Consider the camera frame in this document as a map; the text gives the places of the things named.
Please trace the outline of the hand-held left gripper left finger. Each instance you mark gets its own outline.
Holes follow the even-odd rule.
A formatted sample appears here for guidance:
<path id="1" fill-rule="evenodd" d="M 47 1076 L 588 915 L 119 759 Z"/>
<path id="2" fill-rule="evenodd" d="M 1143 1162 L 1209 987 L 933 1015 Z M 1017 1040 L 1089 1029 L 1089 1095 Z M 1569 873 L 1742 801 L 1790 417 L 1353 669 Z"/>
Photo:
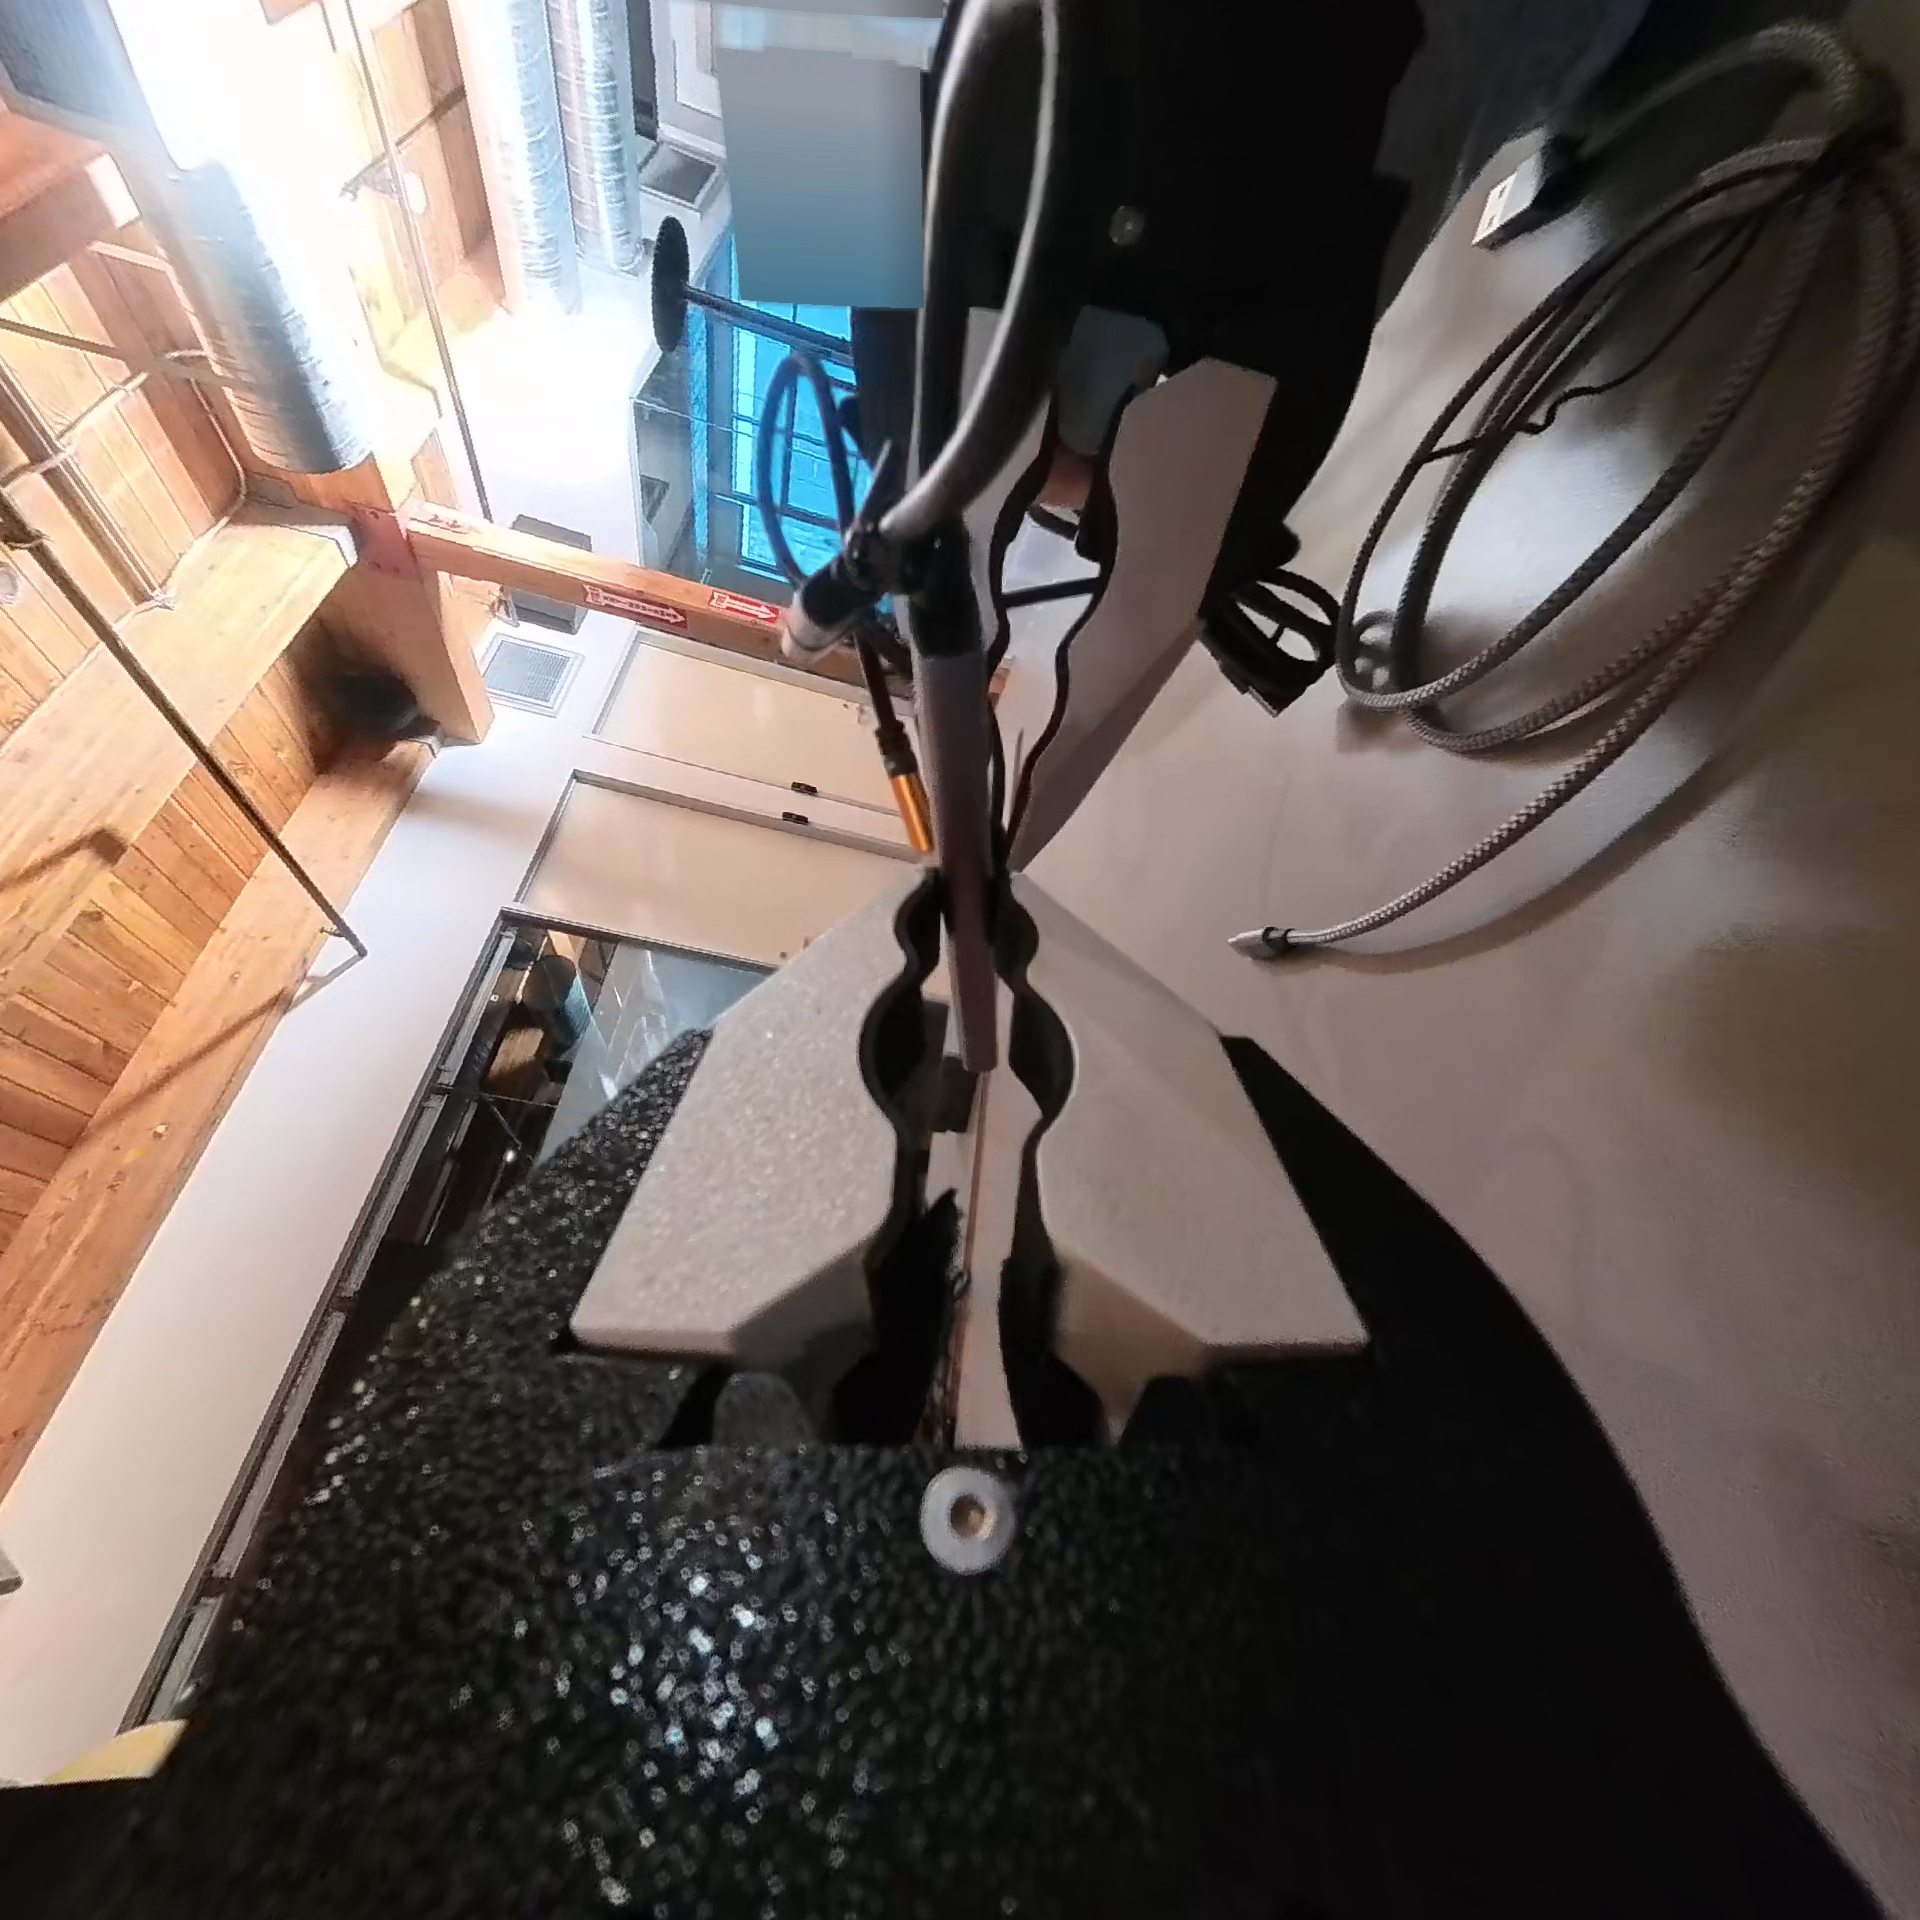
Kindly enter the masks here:
<path id="1" fill-rule="evenodd" d="M 963 1208 L 933 1183 L 943 889 L 891 880 L 711 1029 L 569 1330 L 782 1381 L 806 1429 L 924 1439 Z"/>

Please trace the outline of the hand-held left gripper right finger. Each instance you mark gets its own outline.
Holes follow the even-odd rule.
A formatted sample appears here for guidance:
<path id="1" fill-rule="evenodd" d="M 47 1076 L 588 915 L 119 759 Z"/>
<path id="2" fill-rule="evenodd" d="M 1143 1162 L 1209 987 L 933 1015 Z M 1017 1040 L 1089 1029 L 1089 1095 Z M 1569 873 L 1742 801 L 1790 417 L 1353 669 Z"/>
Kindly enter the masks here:
<path id="1" fill-rule="evenodd" d="M 1019 1095 L 994 1327 L 1017 1443 L 1107 1444 L 1157 1383 L 1364 1353 L 1211 1021 L 1025 873 L 997 964 Z"/>

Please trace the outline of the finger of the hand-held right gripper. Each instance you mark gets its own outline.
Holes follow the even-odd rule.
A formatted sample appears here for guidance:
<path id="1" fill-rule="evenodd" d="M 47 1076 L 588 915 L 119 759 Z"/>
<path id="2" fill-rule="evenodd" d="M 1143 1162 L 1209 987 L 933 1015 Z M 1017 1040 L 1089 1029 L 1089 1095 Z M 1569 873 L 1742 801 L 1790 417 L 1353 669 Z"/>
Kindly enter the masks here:
<path id="1" fill-rule="evenodd" d="M 1113 555 L 1061 635 L 1007 676 L 1007 865 L 1029 869 L 1145 717 L 1196 639 L 1276 380 L 1204 359 L 1118 417 Z"/>
<path id="2" fill-rule="evenodd" d="M 1007 307 L 971 305 L 964 338 L 964 412 L 988 403 L 989 474 L 964 508 L 967 578 L 973 596 L 997 596 L 1053 450 L 1053 393 L 1069 323 L 1058 314 L 1017 320 Z"/>

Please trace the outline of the silver adapter dongle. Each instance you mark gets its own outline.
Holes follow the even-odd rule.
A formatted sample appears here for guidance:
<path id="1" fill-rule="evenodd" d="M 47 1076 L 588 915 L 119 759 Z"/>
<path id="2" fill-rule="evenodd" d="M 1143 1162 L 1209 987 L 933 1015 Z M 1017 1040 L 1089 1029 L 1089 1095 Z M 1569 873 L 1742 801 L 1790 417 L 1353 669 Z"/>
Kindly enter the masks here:
<path id="1" fill-rule="evenodd" d="M 843 644 L 867 644 L 899 665 L 902 640 L 886 611 L 889 586 L 845 545 L 794 593 L 782 618 L 782 655 L 794 665 L 815 665 Z"/>

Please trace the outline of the white door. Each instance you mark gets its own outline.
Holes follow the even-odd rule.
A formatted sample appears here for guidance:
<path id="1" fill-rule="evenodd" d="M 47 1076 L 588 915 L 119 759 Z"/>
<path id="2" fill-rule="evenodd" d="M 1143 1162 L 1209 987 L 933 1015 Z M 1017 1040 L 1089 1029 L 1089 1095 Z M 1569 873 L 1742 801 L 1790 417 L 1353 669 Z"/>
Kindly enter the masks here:
<path id="1" fill-rule="evenodd" d="M 517 893 L 547 924 L 780 968 L 917 877 L 901 845 L 579 772 Z"/>
<path id="2" fill-rule="evenodd" d="M 782 791 L 895 810 L 865 700 L 667 647 L 643 631 L 630 639 L 593 736 Z"/>

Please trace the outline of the black round lamp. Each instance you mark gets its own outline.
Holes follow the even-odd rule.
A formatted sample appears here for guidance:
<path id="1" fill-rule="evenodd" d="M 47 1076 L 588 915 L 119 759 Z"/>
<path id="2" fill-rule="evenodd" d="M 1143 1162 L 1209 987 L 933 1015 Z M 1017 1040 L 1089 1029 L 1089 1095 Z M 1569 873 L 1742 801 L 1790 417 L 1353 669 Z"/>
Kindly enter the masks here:
<path id="1" fill-rule="evenodd" d="M 691 276 L 687 234 L 678 219 L 661 221 L 649 261 L 652 324 L 661 354 L 684 347 L 687 312 L 697 309 L 755 338 L 852 369 L 852 344 L 795 320 L 766 315 L 751 305 L 697 285 Z"/>

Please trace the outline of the silver spiral duct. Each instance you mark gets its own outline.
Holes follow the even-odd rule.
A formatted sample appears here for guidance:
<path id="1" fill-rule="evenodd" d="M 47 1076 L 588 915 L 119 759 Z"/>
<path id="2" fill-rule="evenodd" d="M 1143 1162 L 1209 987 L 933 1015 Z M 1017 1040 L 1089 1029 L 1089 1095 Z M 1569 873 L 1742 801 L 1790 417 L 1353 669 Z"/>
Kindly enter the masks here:
<path id="1" fill-rule="evenodd" d="M 507 3 L 501 32 L 499 212 L 517 285 L 538 312 L 575 314 L 588 271 L 641 266 L 652 13 L 633 3 Z"/>

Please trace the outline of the wooden post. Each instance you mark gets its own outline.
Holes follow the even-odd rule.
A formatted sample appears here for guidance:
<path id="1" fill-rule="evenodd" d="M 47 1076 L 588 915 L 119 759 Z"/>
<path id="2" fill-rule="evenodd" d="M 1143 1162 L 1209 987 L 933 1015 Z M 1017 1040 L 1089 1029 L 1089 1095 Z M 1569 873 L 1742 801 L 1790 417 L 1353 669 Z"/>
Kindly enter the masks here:
<path id="1" fill-rule="evenodd" d="M 433 505 L 404 512 L 355 508 L 348 514 L 355 527 L 358 557 L 375 570 L 386 570 L 402 578 L 436 572 L 447 578 L 491 586 L 505 593 L 527 593 L 586 613 L 589 611 L 582 605 L 580 586 L 653 596 L 684 609 L 687 613 L 687 631 L 655 631 L 621 616 L 612 618 L 626 620 L 649 633 L 700 642 L 731 658 L 782 669 L 789 668 L 813 682 L 865 692 L 851 647 L 834 650 L 815 665 L 789 664 L 782 655 L 782 627 L 767 628 L 713 613 L 709 605 L 709 589 L 713 586 L 691 584 L 637 563 L 603 557 L 575 545 L 501 531 L 486 521 Z"/>

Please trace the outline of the wall air vent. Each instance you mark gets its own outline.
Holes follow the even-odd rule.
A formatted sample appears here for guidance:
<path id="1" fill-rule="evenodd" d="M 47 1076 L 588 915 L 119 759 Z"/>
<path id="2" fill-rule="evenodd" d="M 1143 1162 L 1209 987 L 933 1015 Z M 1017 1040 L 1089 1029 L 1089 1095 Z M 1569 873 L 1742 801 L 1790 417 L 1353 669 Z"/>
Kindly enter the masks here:
<path id="1" fill-rule="evenodd" d="M 494 628 L 479 665 L 486 696 L 497 704 L 561 715 L 586 669 L 586 652 L 527 633 Z"/>

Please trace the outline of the grey air duct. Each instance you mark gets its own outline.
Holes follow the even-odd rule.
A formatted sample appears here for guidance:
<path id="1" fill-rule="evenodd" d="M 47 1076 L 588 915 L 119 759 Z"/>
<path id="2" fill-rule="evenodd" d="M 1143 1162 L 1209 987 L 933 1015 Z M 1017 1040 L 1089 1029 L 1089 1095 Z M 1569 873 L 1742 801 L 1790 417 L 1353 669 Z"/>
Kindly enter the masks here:
<path id="1" fill-rule="evenodd" d="M 253 453 L 289 474 L 367 459 L 381 372 L 334 199 L 275 160 L 139 160 L 134 202 Z"/>

